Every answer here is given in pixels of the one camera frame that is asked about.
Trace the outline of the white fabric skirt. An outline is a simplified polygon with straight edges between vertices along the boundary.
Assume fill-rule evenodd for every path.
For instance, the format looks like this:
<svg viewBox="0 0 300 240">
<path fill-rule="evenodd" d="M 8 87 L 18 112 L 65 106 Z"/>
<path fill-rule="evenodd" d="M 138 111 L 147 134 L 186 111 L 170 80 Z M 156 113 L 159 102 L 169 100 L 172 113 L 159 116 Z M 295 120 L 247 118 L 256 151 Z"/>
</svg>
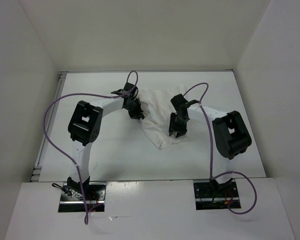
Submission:
<svg viewBox="0 0 300 240">
<path fill-rule="evenodd" d="M 186 90 L 184 85 L 177 85 L 170 89 L 145 89 L 138 93 L 140 100 L 146 103 L 141 128 L 148 140 L 159 150 L 187 142 L 189 139 L 186 136 L 175 138 L 169 136 L 168 133 L 170 115 L 175 111 L 171 99 L 178 94 L 185 93 Z"/>
</svg>

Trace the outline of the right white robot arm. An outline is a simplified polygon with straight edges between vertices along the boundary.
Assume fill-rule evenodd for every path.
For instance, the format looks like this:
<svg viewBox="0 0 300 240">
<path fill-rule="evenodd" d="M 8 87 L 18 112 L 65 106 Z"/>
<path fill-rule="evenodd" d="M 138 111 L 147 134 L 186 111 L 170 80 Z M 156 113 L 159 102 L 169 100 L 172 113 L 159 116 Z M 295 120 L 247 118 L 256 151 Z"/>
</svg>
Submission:
<svg viewBox="0 0 300 240">
<path fill-rule="evenodd" d="M 215 197 L 221 196 L 233 179 L 224 182 L 213 176 L 213 151 L 216 147 L 219 154 L 228 160 L 246 152 L 252 144 L 252 138 L 241 114 L 236 110 L 223 112 L 198 105 L 200 103 L 198 100 L 188 101 L 182 94 L 175 95 L 170 102 L 175 109 L 175 112 L 170 114 L 168 128 L 170 136 L 173 135 L 175 138 L 184 136 L 190 120 L 207 124 L 210 141 L 209 191 Z"/>
</svg>

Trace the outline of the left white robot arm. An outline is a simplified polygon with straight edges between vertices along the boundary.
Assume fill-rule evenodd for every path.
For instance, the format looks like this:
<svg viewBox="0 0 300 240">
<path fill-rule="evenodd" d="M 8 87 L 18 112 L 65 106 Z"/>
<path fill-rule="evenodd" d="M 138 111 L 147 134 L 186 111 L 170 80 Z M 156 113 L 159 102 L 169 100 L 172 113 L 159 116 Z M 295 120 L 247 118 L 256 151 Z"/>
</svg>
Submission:
<svg viewBox="0 0 300 240">
<path fill-rule="evenodd" d="M 111 92 L 109 98 L 94 102 L 81 100 L 77 103 L 68 125 L 75 164 L 67 178 L 67 188 L 78 200 L 86 199 L 91 192 L 90 154 L 92 144 L 100 134 L 102 118 L 125 109 L 131 119 L 144 119 L 138 93 L 139 89 L 127 82 L 122 89 Z"/>
</svg>

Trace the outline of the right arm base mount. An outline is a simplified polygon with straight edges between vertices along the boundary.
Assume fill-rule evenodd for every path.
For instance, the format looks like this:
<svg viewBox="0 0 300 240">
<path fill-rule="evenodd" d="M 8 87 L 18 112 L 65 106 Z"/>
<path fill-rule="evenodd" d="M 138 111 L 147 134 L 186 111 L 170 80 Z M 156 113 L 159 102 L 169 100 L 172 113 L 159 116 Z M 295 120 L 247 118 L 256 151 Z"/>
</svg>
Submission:
<svg viewBox="0 0 300 240">
<path fill-rule="evenodd" d="M 219 184 L 216 180 L 197 180 L 193 182 L 195 207 L 197 211 L 240 209 L 241 203 L 237 184 L 232 178 Z"/>
</svg>

